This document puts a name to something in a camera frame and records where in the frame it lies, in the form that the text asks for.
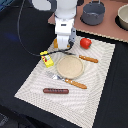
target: toy sausage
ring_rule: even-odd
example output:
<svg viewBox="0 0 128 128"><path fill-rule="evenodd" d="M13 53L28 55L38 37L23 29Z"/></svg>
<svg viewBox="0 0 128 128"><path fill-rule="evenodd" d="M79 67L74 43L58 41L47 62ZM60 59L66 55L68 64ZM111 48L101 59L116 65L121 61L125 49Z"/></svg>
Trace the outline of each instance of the toy sausage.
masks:
<svg viewBox="0 0 128 128"><path fill-rule="evenodd" d="M55 89L55 88L45 88L43 89L44 93L54 93L54 94L68 94L68 89Z"/></svg>

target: placemat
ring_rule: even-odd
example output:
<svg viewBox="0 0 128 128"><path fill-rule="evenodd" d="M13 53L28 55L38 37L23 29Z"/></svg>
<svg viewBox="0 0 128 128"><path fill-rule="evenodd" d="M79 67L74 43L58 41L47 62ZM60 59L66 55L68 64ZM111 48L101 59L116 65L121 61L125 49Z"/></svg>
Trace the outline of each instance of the placemat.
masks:
<svg viewBox="0 0 128 128"><path fill-rule="evenodd" d="M91 39L92 45L86 50L80 47L80 40L82 38L83 37L76 36L76 41L69 52L99 60L98 63L83 60L85 64L84 74L74 79L77 82L86 84L87 89L80 89L63 81L53 80L45 75L46 71L52 71L58 74L56 70L57 62L65 56L65 54L55 53L50 55L54 61L54 66L46 68L41 59L15 94L15 97L51 112L82 128L91 128L115 45ZM52 43L48 52L53 50ZM48 87L67 88L69 89L69 94L44 94L43 89Z"/></svg>

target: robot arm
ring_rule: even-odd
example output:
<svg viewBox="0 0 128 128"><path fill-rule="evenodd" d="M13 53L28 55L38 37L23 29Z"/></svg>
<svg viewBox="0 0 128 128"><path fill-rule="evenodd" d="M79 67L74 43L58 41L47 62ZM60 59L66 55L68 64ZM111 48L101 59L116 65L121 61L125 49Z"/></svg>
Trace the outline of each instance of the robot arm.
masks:
<svg viewBox="0 0 128 128"><path fill-rule="evenodd" d="M29 2L40 11L55 12L55 34L59 49L67 49L69 41L75 42L76 29L73 26L78 0L29 0Z"/></svg>

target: apple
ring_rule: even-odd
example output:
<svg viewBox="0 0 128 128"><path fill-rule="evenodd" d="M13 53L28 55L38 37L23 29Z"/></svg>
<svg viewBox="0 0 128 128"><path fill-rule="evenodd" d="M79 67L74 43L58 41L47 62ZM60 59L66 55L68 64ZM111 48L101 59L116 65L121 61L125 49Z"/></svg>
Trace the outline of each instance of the apple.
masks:
<svg viewBox="0 0 128 128"><path fill-rule="evenodd" d="M87 38L82 38L80 40L80 46L85 48L85 49L89 49L91 44L92 44L92 41L87 39Z"/></svg>

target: table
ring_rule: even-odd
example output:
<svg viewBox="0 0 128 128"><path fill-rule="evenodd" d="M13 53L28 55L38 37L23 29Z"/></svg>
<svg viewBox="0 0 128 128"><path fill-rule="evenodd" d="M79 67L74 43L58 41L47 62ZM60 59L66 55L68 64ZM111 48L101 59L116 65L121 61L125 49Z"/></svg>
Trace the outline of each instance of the table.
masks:
<svg viewBox="0 0 128 128"><path fill-rule="evenodd" d="M0 105L32 117L53 128L78 126L16 99L15 93L41 59L27 53L17 35L19 8L8 8L0 14ZM55 26L48 24L50 12L24 8L20 20L20 35L24 46L32 53L47 50L56 37ZM128 127L128 44L77 32L78 36L116 44L93 128Z"/></svg>

